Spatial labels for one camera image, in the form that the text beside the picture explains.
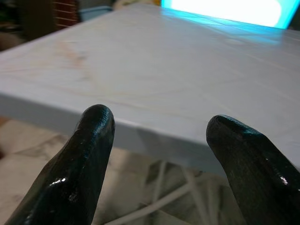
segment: light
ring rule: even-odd
[[[164,0],[162,6],[217,18],[286,28],[300,0]]]

